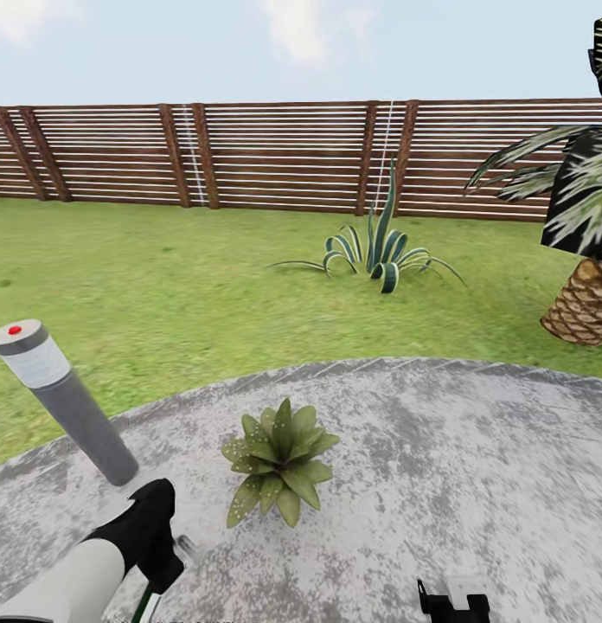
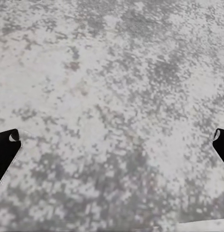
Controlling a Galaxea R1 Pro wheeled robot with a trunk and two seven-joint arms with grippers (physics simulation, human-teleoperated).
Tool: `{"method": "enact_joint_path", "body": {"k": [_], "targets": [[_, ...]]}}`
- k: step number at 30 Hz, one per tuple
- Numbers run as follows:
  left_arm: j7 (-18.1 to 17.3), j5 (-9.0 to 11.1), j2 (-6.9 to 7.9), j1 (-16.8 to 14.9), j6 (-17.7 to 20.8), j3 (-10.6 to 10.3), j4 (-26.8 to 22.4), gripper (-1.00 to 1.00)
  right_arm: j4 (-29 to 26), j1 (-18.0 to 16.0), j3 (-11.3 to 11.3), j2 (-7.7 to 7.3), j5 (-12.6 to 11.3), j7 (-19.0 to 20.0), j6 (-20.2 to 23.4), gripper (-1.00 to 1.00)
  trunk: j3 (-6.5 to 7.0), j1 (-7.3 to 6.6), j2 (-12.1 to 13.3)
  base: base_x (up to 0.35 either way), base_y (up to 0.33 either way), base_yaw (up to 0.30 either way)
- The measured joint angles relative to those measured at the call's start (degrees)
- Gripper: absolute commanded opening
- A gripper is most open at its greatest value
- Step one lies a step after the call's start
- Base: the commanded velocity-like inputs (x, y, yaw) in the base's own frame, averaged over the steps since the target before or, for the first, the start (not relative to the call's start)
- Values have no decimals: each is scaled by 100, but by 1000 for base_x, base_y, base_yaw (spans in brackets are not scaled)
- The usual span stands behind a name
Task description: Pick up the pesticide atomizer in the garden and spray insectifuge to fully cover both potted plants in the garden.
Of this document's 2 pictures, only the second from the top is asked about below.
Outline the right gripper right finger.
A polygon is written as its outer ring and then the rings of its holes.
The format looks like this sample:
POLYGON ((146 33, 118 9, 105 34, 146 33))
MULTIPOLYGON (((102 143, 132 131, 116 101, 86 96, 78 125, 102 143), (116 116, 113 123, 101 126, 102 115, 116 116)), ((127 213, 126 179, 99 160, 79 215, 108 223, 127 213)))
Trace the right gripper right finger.
POLYGON ((210 134, 209 140, 212 141, 214 149, 224 161, 224 130, 216 129, 210 134))

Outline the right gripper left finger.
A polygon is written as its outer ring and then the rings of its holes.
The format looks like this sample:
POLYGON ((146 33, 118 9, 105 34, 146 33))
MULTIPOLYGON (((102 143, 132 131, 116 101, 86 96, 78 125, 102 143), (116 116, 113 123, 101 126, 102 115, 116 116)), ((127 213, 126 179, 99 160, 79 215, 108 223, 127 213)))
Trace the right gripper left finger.
POLYGON ((23 129, 0 132, 0 181, 21 147, 21 140, 28 136, 23 129))

